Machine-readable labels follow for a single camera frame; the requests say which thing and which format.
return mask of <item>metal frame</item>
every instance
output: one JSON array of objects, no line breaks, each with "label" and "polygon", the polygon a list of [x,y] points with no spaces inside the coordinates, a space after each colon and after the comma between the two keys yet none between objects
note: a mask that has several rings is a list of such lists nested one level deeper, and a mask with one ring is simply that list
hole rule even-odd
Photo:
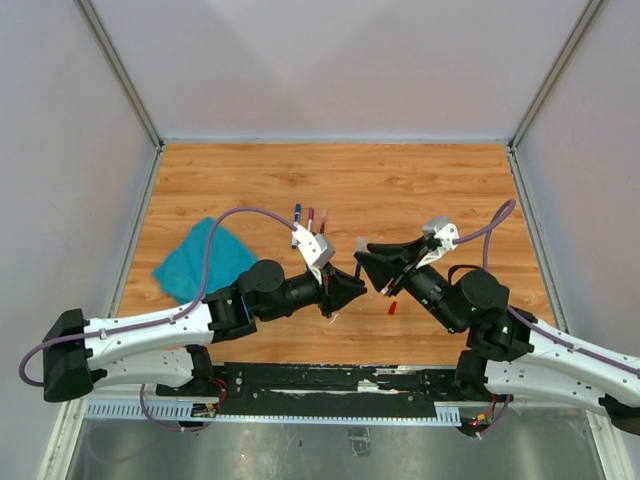
[{"label": "metal frame", "polygon": [[[105,60],[109,64],[114,77],[120,84],[124,95],[131,104],[132,109],[138,116],[147,136],[156,147],[156,153],[149,171],[145,189],[138,204],[136,220],[130,232],[131,240],[127,247],[125,258],[118,275],[118,280],[113,289],[112,302],[109,310],[109,315],[113,316],[117,311],[122,298],[133,254],[140,236],[142,224],[151,199],[151,193],[164,152],[165,140],[156,129],[92,1],[73,1],[78,7],[78,10],[84,18],[89,30],[92,32],[99,49],[103,53]],[[531,189],[528,186],[526,174],[521,169],[522,160],[518,155],[518,147],[521,145],[527,131],[551,95],[562,73],[571,61],[571,58],[579,49],[589,28],[597,19],[599,13],[606,4],[607,0],[589,0],[587,2],[542,85],[529,105],[527,112],[515,130],[513,137],[507,141],[496,139],[496,143],[506,144],[505,153],[513,174],[514,183],[520,198],[525,222],[529,229],[534,251],[536,253],[542,278],[547,290],[547,295],[556,321],[559,327],[565,331],[568,331],[568,325],[563,312],[562,301],[557,292],[554,281],[557,277],[554,274],[554,266],[547,255],[548,248],[538,222],[535,206],[530,198]],[[329,139],[314,139],[314,141],[327,142]],[[409,141],[411,143],[416,142],[415,139],[389,139],[389,143],[409,143]],[[342,139],[342,142],[349,143],[350,139]],[[457,141],[456,143],[478,142]],[[124,398],[127,395],[125,394],[123,397],[122,392],[119,392],[116,393],[116,396],[118,398]],[[69,467],[71,454],[73,453],[75,444],[78,441],[80,425],[86,405],[86,400],[78,400],[65,404],[62,407],[38,478],[64,478],[66,475],[66,469]],[[590,414],[589,412],[587,412],[587,415],[592,426],[595,445],[607,478],[633,478],[633,469],[631,468],[628,455],[626,455],[626,450],[624,448],[620,432],[614,429],[607,419]]]},{"label": "metal frame", "polygon": [[129,244],[127,245],[127,250],[124,255],[124,259],[122,261],[122,265],[118,270],[118,275],[116,276],[116,283],[113,287],[113,293],[111,295],[111,303],[109,307],[109,317],[115,317],[118,312],[118,308],[120,307],[120,301],[122,300],[122,294],[124,293],[124,287],[127,283],[127,278],[129,276],[129,271],[131,269],[131,263],[133,262],[133,256],[136,251],[136,247],[138,246],[138,240],[140,239],[140,233],[142,232],[142,225],[144,224],[144,218],[147,215],[147,210],[149,209],[149,203],[151,202],[151,194],[153,193],[153,187],[156,184],[156,179],[158,178],[158,172],[160,171],[160,165],[162,163],[162,157],[164,156],[165,147],[160,146],[156,148],[155,155],[153,157],[153,161],[151,164],[151,168],[149,169],[149,173],[147,174],[147,178],[144,184],[144,190],[142,192],[142,196],[138,201],[138,205],[136,208],[136,218],[131,226],[131,230],[129,232]]},{"label": "metal frame", "polygon": [[129,74],[127,73],[126,68],[124,67],[122,60],[120,60],[120,56],[116,51],[116,48],[107,33],[107,30],[104,28],[104,24],[100,19],[100,15],[96,11],[95,7],[91,0],[73,0],[73,2],[78,7],[80,15],[85,20],[87,27],[93,34],[93,38],[95,39],[100,51],[104,55],[105,60],[111,67],[111,71],[113,72],[113,76],[120,84],[122,88],[122,92],[129,100],[131,104],[131,108],[138,116],[140,123],[143,128],[147,132],[149,139],[156,147],[156,149],[162,148],[164,145],[164,141],[160,137],[158,130],[153,124],[147,109],[145,108],[142,100],[140,99],[140,95],[136,90],[131,78],[129,78]]},{"label": "metal frame", "polygon": [[598,14],[602,11],[608,0],[589,0],[584,10],[580,14],[578,21],[576,22],[573,30],[569,34],[569,38],[560,49],[560,53],[556,57],[549,73],[545,77],[540,89],[536,93],[533,101],[529,105],[527,112],[525,113],[520,125],[516,129],[516,133],[509,142],[509,147],[517,149],[522,143],[522,139],[527,133],[527,130],[535,120],[538,112],[544,105],[547,97],[556,85],[556,82],[562,75],[562,72],[569,64],[569,61],[573,57],[573,54],[577,51],[578,47],[582,43],[582,40],[589,30],[589,27],[593,24]]}]

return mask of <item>wooden table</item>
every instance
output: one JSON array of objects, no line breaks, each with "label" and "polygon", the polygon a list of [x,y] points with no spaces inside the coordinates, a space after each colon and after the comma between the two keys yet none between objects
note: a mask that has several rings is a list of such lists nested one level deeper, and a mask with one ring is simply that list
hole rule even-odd
[{"label": "wooden table", "polygon": [[[153,191],[119,314],[175,305],[151,271],[207,215],[255,205],[293,217],[301,203],[328,209],[332,263],[352,272],[358,236],[370,242],[418,238],[422,225],[449,215],[461,235],[489,222],[515,188],[499,145],[233,144],[169,145]],[[287,275],[302,271],[285,227],[256,214],[224,226]],[[481,263],[482,240],[460,246],[435,264]],[[551,319],[522,212],[495,231],[492,272],[511,289],[511,303]],[[392,299],[371,288],[329,324],[308,307],[290,318],[259,323],[258,333],[210,346],[216,361],[455,364],[466,335],[450,335],[406,292]]]}]

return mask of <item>white wall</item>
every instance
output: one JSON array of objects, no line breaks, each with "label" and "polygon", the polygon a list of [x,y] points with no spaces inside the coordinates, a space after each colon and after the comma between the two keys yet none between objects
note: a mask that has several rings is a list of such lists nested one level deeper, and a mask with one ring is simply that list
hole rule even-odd
[{"label": "white wall", "polygon": [[[572,331],[640,355],[640,3],[608,2],[522,145]],[[640,439],[627,438],[640,475]]]},{"label": "white wall", "polygon": [[153,149],[70,0],[0,2],[0,106],[0,465],[30,479],[58,406],[18,363],[65,309],[106,312]]},{"label": "white wall", "polygon": [[585,0],[94,0],[170,139],[509,138]]}]

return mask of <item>floor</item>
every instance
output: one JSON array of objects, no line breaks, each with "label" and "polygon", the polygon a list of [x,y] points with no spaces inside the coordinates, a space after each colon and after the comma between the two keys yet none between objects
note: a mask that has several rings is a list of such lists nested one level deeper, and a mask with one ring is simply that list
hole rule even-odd
[{"label": "floor", "polygon": [[[233,144],[169,145],[137,246],[120,316],[175,305],[151,272],[190,228],[207,215],[239,205],[293,217],[301,203],[327,209],[332,263],[354,270],[357,237],[370,242],[418,238],[431,217],[449,215],[462,235],[484,226],[515,198],[499,145]],[[288,276],[302,271],[280,224],[255,214],[230,217],[225,227],[261,258],[280,262]],[[436,264],[481,261],[481,240]],[[511,303],[541,318],[551,311],[518,207],[492,237],[492,272],[511,289]],[[210,347],[216,361],[452,365],[465,335],[450,335],[408,294],[392,302],[372,288],[329,323],[315,307],[258,325],[258,333]]]}]

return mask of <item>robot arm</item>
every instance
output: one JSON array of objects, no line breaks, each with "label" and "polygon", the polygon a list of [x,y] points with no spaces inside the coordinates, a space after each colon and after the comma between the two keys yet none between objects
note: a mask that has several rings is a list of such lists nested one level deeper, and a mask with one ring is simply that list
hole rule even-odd
[{"label": "robot arm", "polygon": [[508,305],[509,289],[472,268],[457,282],[430,264],[456,248],[446,217],[427,224],[406,244],[367,246],[356,259],[376,290],[406,290],[449,333],[468,331],[456,380],[471,394],[519,394],[609,414],[614,425],[640,434],[640,359],[606,350]]},{"label": "robot arm", "polygon": [[[322,235],[301,226],[293,235],[307,265],[301,275],[285,279],[280,264],[261,260],[195,307],[104,319],[85,319],[79,309],[63,313],[45,341],[74,334],[86,338],[43,351],[45,400],[71,400],[117,384],[208,384],[213,372],[205,345],[255,333],[256,317],[275,320],[308,305],[330,317],[366,293],[363,281],[329,263],[335,250]],[[183,346],[187,348],[162,350]]]}]

